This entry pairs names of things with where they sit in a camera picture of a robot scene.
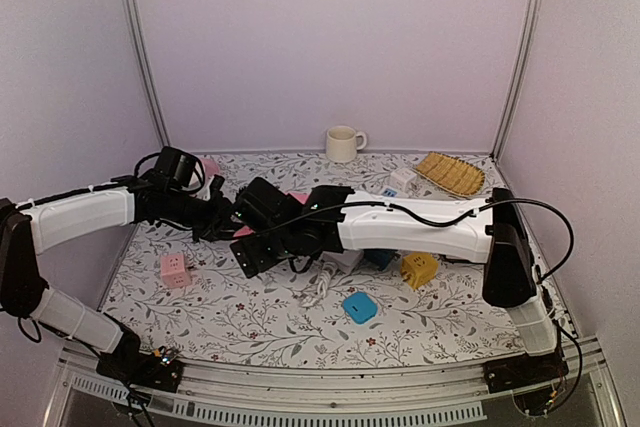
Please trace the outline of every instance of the mug handle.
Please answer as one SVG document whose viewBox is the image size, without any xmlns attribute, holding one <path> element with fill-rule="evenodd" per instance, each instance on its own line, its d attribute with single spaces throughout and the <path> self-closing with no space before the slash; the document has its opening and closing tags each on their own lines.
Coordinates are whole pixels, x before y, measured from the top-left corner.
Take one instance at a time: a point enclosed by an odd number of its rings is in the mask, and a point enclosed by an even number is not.
<svg viewBox="0 0 640 427">
<path fill-rule="evenodd" d="M 356 132 L 356 142 L 358 141 L 358 137 L 362 139 L 360 145 L 356 144 L 356 150 L 362 150 L 367 146 L 367 134 L 364 132 Z"/>
</svg>

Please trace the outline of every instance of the white mug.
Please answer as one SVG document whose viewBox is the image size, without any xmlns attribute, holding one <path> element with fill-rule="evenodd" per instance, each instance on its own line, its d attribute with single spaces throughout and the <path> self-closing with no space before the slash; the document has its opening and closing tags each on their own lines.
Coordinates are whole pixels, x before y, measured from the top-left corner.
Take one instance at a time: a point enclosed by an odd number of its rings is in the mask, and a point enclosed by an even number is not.
<svg viewBox="0 0 640 427">
<path fill-rule="evenodd" d="M 346 125 L 337 125 L 327 130 L 327 158 L 333 162 L 346 163 L 356 158 L 359 150 L 367 146 L 367 134 Z"/>
</svg>

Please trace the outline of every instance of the white wall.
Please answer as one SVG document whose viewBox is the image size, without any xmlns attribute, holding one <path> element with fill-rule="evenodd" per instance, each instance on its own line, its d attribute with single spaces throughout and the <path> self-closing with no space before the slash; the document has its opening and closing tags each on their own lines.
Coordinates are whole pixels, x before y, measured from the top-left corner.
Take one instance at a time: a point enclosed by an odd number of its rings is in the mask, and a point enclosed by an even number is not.
<svg viewBox="0 0 640 427">
<path fill-rule="evenodd" d="M 596 333 L 629 425 L 640 425 L 640 0 L 543 0 L 503 167 L 562 209 L 576 252 L 560 286 Z M 551 261 L 566 236 L 530 212 Z"/>
<path fill-rule="evenodd" d="M 129 173 L 157 150 L 121 0 L 0 0 L 0 196 L 13 201 Z M 125 230 L 43 255 L 43 276 L 96 305 Z M 42 423 L 61 343 L 0 314 L 0 425 Z"/>
<path fill-rule="evenodd" d="M 526 0 L 139 0 L 172 142 L 491 150 Z"/>
</svg>

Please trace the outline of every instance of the blue power cube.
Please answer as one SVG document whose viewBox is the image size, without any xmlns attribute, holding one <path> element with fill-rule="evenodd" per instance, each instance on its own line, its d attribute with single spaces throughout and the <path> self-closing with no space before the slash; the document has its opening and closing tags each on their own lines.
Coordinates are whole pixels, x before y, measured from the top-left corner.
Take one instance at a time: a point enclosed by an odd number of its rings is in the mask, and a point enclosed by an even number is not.
<svg viewBox="0 0 640 427">
<path fill-rule="evenodd" d="M 364 292 L 356 292 L 344 299 L 342 308 L 356 324 L 364 324 L 378 313 L 378 306 Z"/>
</svg>

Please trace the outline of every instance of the floral pattern surface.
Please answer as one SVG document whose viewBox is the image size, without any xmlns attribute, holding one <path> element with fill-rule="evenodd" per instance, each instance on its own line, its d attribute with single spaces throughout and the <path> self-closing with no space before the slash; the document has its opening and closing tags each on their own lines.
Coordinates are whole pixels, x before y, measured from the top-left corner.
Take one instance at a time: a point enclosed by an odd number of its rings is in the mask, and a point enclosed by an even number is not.
<svg viewBox="0 0 640 427">
<path fill-rule="evenodd" d="M 212 156 L 226 179 L 223 190 L 229 198 L 256 176 L 289 192 L 334 184 L 378 193 L 391 171 L 411 167 L 423 157 L 362 154 L 348 164 L 334 164 L 315 153 Z M 463 159 L 486 173 L 479 195 L 503 185 L 488 158 Z M 419 179 L 410 195 L 454 198 L 426 179 Z M 186 256 L 193 283 L 170 290 L 160 280 L 159 257 L 179 252 Z M 535 246 L 534 253 L 542 263 Z M 142 224 L 103 311 L 130 326 L 148 349 L 167 345 L 190 359 L 227 363 L 394 367 L 521 351 L 522 342 L 505 312 L 482 300 L 482 266 L 439 262 L 436 278 L 417 291 L 403 281 L 398 263 L 383 272 L 363 263 L 349 275 L 338 272 L 327 297 L 305 309 L 300 299 L 315 290 L 316 269 L 297 275 L 279 265 L 246 279 L 228 242 L 193 243 L 189 233 Z M 363 325 L 342 309 L 342 301 L 357 291 L 366 292 L 378 306 L 377 315 Z M 566 316 L 555 289 L 552 296 Z"/>
</svg>

